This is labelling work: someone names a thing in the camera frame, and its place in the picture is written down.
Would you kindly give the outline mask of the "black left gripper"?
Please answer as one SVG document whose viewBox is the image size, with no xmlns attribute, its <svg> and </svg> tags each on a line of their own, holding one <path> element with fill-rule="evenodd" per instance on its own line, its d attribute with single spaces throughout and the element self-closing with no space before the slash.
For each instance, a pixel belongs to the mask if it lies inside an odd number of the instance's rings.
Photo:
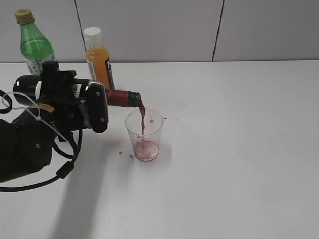
<svg viewBox="0 0 319 239">
<path fill-rule="evenodd" d="M 75 83 L 75 70 L 59 70 L 58 62 L 42 64 L 42 98 L 53 100 L 73 100 L 72 85 Z M 27 107 L 11 123 L 11 143 L 54 143 L 60 137 L 67 143 L 74 143 L 66 116 L 60 106 L 48 100 L 37 101 L 20 92 L 11 92 L 16 98 L 26 100 Z"/>
</svg>

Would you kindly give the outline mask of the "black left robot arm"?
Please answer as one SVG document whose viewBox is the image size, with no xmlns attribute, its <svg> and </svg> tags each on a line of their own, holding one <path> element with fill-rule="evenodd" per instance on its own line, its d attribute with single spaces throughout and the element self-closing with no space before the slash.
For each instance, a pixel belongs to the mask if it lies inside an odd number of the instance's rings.
<svg viewBox="0 0 319 239">
<path fill-rule="evenodd" d="M 0 92 L 5 106 L 1 114 L 14 110 L 14 100 L 23 109 L 11 123 L 0 121 L 0 181 L 39 172 L 51 163 L 54 151 L 67 159 L 53 178 L 28 186 L 1 187 L 2 192 L 39 188 L 64 179 L 74 169 L 87 127 L 86 99 L 75 92 L 82 83 L 76 71 L 61 71 L 57 62 L 45 62 L 39 76 L 20 76 L 11 93 Z"/>
</svg>

